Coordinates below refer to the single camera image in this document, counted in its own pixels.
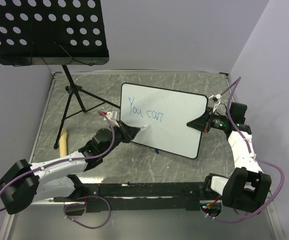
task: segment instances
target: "gray wall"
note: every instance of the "gray wall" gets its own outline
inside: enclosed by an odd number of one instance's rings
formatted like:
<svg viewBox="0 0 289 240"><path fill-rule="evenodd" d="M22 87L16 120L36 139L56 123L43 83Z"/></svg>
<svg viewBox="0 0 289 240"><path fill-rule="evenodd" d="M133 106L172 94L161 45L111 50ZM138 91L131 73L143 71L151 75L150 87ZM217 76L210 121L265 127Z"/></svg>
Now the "gray wall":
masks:
<svg viewBox="0 0 289 240"><path fill-rule="evenodd" d="M248 105L255 152L285 173L275 205L289 239L289 1L270 0L229 77L238 76L235 100ZM275 190L279 173L263 169L271 174Z"/></svg>
<svg viewBox="0 0 289 240"><path fill-rule="evenodd" d="M29 159L51 79L47 66L0 65L0 178L15 161Z"/></svg>
<svg viewBox="0 0 289 240"><path fill-rule="evenodd" d="M229 73L268 0L102 0L110 61L93 70ZM60 66L50 66L62 71Z"/></svg>

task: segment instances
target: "gray marble tabletop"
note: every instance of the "gray marble tabletop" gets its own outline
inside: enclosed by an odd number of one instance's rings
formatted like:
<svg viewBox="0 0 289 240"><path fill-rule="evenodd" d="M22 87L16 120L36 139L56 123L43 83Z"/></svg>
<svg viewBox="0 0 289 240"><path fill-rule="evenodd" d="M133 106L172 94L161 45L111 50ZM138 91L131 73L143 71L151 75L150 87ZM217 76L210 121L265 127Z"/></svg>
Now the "gray marble tabletop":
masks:
<svg viewBox="0 0 289 240"><path fill-rule="evenodd" d="M211 73L176 72L92 72L72 75L75 83L86 91L120 104L121 85L125 82L136 83L165 89L199 93L206 96L218 94L228 87L226 76ZM59 125L65 110L69 84L66 75L57 73L54 86L43 118L42 128L34 151L32 162L44 162L59 158L59 150L53 148ZM100 104L101 101L80 93L86 109ZM223 98L226 103L229 94ZM65 121L68 132L67 149L72 153L89 141L97 130L107 128L97 111L112 110L104 104L87 112L79 113ZM68 114L79 111L77 99L73 96ZM77 174L83 183L160 183L160 182L202 182L209 173L229 176L234 170L234 160L226 135L216 129L204 133L201 138L199 154L196 159L174 155L138 145L121 143L103 163L94 169Z"/></svg>

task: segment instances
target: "music stand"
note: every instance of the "music stand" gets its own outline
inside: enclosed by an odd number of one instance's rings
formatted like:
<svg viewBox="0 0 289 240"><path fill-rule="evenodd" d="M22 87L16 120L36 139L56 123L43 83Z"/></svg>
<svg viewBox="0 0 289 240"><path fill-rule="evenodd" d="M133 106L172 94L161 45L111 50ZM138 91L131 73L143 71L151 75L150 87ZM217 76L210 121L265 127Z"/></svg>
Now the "music stand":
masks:
<svg viewBox="0 0 289 240"><path fill-rule="evenodd" d="M100 0L0 0L0 63L14 67L62 65L69 93L54 149L65 120L104 103L118 105L75 84L67 65L103 65L109 61ZM79 92L102 103L86 109ZM81 110L67 116L75 95Z"/></svg>

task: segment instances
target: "white board surface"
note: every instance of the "white board surface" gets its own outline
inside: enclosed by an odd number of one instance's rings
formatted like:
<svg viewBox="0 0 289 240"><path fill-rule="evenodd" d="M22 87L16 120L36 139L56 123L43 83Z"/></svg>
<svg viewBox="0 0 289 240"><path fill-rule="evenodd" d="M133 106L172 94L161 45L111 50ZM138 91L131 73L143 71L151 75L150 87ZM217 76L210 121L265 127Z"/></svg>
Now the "white board surface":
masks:
<svg viewBox="0 0 289 240"><path fill-rule="evenodd" d="M202 133L187 123L202 116L207 105L205 95L124 83L120 120L132 127L150 125L134 143L194 159Z"/></svg>

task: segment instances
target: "floor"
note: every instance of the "floor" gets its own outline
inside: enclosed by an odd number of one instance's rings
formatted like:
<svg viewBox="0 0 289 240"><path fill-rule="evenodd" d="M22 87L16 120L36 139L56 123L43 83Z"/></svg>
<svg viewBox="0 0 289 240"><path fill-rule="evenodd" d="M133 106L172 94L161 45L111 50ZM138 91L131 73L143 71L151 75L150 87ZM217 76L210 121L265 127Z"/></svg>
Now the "floor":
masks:
<svg viewBox="0 0 289 240"><path fill-rule="evenodd" d="M226 76L212 73L168 73L168 72L106 72L73 74L75 83L117 105L120 104L122 83L136 83L165 89L199 93L206 96L217 94L227 88ZM50 101L38 138L32 162L38 163L59 158L59 150L53 148L60 121L66 106L68 93L65 74L54 78ZM80 93L86 109L101 101ZM104 104L87 113L79 113L65 121L68 132L68 154L78 150L101 128L108 125L97 113L98 110L113 109ZM79 111L75 97L72 98L68 114ZM202 135L196 159L174 155L135 143L120 144L98 167L79 174L83 183L150 183L150 182L202 182L209 173L229 176L234 170L230 146L223 132L211 129Z"/></svg>

